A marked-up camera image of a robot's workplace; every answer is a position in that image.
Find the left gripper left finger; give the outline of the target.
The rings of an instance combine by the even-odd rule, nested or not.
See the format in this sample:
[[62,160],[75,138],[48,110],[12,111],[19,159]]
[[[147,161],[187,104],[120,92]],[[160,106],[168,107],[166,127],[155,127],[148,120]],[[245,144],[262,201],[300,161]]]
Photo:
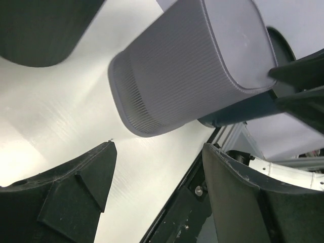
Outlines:
[[112,141],[1,188],[1,242],[93,242],[117,159]]

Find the dark navy round bin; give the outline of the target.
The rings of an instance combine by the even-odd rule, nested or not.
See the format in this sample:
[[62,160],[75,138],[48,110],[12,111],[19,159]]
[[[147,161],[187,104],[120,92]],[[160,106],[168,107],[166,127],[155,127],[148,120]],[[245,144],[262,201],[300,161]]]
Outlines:
[[[267,27],[279,66],[296,60],[295,55],[282,34],[273,27]],[[222,127],[281,113],[275,99],[298,92],[295,87],[277,82],[273,89],[235,103],[229,107],[206,115],[198,121],[207,127]]]

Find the black ribbed round bin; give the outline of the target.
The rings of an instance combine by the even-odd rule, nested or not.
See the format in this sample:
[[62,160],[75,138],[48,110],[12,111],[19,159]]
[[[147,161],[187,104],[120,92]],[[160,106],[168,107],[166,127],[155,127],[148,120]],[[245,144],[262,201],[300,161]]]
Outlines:
[[64,61],[103,0],[1,0],[1,57],[28,67]]

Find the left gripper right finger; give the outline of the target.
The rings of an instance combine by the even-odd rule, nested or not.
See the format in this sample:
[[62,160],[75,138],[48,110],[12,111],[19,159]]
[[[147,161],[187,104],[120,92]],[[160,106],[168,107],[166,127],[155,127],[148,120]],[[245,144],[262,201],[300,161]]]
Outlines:
[[323,242],[323,192],[268,177],[210,143],[202,160],[219,242]]

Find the grey mesh square basket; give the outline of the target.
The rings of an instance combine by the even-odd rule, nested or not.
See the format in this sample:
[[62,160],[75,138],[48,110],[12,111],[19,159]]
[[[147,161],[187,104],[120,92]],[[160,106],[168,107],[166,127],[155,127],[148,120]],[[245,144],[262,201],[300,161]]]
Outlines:
[[276,58],[254,1],[176,1],[110,62],[124,125],[170,132],[271,89]]

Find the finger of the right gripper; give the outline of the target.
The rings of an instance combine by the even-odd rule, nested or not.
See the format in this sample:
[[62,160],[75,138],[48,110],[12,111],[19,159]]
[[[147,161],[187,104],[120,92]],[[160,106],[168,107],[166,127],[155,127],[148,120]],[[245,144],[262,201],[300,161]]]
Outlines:
[[323,49],[283,66],[272,68],[268,76],[297,89],[323,86]]
[[276,106],[323,134],[323,87],[278,98]]

